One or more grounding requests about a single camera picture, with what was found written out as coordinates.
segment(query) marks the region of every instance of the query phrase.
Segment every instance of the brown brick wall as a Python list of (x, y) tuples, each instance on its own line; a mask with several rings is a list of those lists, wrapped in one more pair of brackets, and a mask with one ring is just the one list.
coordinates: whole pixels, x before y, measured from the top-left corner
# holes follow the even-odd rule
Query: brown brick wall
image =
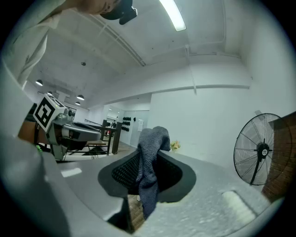
[(267, 181), (271, 181), (265, 184), (262, 189), (262, 193), (271, 202), (285, 196), (296, 172), (296, 112), (283, 119), (290, 128), (292, 144), (285, 129), (275, 125), (274, 152), (270, 172), (267, 177)]

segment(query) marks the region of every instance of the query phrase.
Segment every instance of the towel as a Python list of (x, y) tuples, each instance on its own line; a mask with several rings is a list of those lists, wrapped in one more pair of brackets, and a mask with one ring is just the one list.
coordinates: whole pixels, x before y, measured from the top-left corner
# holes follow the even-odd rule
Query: towel
[(140, 151), (139, 174), (136, 182), (139, 184), (139, 195), (143, 204), (144, 218), (147, 219), (154, 211), (158, 200), (158, 183), (153, 166), (159, 150), (170, 150), (170, 137), (167, 129), (155, 127), (146, 128), (140, 134), (138, 149)]

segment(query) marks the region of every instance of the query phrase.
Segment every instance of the fluorescent light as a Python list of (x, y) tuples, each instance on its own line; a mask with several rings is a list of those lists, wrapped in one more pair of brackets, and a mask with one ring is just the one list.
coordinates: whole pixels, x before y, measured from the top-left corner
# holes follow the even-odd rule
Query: fluorescent light
[(174, 0), (159, 0), (165, 8), (167, 14), (171, 18), (176, 31), (186, 30), (186, 25), (182, 18), (182, 15)]
[(43, 86), (43, 82), (42, 82), (42, 80), (37, 80), (37, 81), (36, 81), (36, 84), (37, 84), (37, 85), (40, 85), (40, 86)]
[(80, 100), (84, 100), (84, 97), (83, 97), (82, 94), (78, 95), (77, 98), (80, 99)]

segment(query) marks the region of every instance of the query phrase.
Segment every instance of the white ceiling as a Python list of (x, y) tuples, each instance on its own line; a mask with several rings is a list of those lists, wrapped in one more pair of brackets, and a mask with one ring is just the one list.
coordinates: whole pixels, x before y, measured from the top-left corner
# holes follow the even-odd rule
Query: white ceiling
[(46, 52), (29, 80), (43, 80), (47, 91), (60, 90), (86, 98), (81, 106), (110, 84), (118, 75), (174, 57), (214, 52), (238, 55), (241, 41), (241, 0), (175, 0), (187, 29), (175, 31), (159, 0), (134, 0), (138, 17), (122, 26), (100, 16), (64, 11), (55, 30), (50, 30)]

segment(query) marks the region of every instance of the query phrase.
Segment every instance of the fan guard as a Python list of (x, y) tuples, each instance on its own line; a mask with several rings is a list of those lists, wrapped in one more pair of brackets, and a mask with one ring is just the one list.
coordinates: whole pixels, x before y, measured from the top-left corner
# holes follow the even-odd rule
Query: fan guard
[(250, 185), (264, 185), (282, 173), (291, 151), (292, 135), (284, 120), (275, 114), (260, 114), (243, 127), (236, 139), (235, 170)]

